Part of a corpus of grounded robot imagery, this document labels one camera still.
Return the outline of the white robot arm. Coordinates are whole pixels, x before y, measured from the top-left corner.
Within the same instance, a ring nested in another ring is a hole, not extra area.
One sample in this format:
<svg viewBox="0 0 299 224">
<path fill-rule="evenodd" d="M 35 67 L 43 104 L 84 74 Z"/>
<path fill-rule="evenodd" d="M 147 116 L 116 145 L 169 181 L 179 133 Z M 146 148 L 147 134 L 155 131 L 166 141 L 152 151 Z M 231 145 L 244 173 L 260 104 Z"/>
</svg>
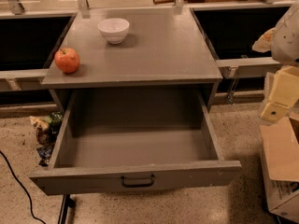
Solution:
<svg viewBox="0 0 299 224">
<path fill-rule="evenodd" d="M 284 118 L 299 99 L 299 3 L 295 2 L 269 29 L 254 42 L 252 49 L 270 51 L 282 67 L 268 75 L 260 119 L 275 123 Z"/>
</svg>

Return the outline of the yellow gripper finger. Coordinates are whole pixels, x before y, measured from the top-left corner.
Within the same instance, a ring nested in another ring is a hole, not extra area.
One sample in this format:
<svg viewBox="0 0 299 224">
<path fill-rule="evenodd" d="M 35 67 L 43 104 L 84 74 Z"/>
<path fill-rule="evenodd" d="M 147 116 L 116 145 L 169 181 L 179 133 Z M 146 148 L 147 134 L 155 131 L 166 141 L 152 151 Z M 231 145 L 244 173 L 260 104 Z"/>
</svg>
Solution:
<svg viewBox="0 0 299 224">
<path fill-rule="evenodd" d="M 273 34 L 276 29 L 271 28 L 263 33 L 253 44 L 252 49 L 257 52 L 265 53 L 272 48 Z"/>
<path fill-rule="evenodd" d="M 260 119 L 276 123 L 284 118 L 299 100 L 299 68 L 283 66 L 276 73 L 267 73 Z"/>
</svg>

